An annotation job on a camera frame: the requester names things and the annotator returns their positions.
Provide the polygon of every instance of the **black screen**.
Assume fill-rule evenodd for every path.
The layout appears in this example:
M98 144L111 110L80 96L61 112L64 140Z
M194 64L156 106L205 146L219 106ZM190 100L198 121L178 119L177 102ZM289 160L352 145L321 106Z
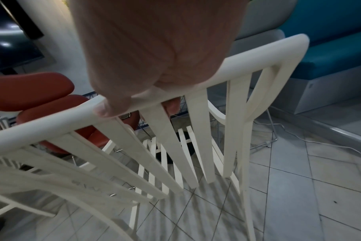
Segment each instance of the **black screen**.
M42 57L39 49L0 4L0 70Z

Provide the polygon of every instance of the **white wall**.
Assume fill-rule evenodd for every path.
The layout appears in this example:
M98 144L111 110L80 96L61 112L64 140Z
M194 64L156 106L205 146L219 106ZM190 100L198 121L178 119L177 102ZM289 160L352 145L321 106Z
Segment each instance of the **white wall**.
M68 7L61 0L18 0L44 37L35 41L45 58L23 66L26 73L53 71L67 76L74 94L93 89L88 82L85 58Z

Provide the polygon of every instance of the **orange chair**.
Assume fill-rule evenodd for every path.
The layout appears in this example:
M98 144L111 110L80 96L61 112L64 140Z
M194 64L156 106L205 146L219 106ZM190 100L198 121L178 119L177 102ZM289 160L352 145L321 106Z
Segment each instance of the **orange chair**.
M69 95L74 89L73 83L59 73L0 76L0 111L21 111L16 118L17 124L32 121L88 101L88 98L82 95ZM139 120L139 112L135 111L123 122L135 130ZM109 141L109 138L93 126L81 128L76 132L97 147L102 147ZM68 154L47 141L40 144L53 152Z

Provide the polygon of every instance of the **hand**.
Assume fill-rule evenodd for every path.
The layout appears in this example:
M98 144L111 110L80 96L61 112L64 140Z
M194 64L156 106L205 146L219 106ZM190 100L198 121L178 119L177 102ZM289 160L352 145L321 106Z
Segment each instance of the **hand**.
M192 85L223 62L248 0L70 0L103 117L128 109L152 85ZM169 115L179 98L163 103Z

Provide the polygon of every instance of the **tile floor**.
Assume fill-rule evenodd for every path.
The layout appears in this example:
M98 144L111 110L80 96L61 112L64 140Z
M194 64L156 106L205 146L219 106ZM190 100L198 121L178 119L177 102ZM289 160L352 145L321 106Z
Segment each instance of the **tile floor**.
M259 122L268 121L260 118ZM282 120L274 122L281 122L300 137L329 143ZM190 120L178 118L173 124L175 129L185 129ZM211 130L223 149L224 126L218 128L213 121ZM270 147L251 151L250 195L256 239L361 241L361 157L340 148L305 143L279 126L277 133L278 141ZM254 124L252 144L269 141L272 136L269 126ZM146 134L140 132L138 137L143 140ZM137 171L138 165L122 152L113 155ZM195 160L193 156L198 188L185 184L183 195L171 194L168 199L141 206L137 235L142 240L247 240L239 197L230 180L216 172L217 181L207 184ZM36 216L23 224L8 221L0 241L121 240L106 224L69 202L56 201L56 211L54 218ZM129 222L130 210L117 210L115 215Z

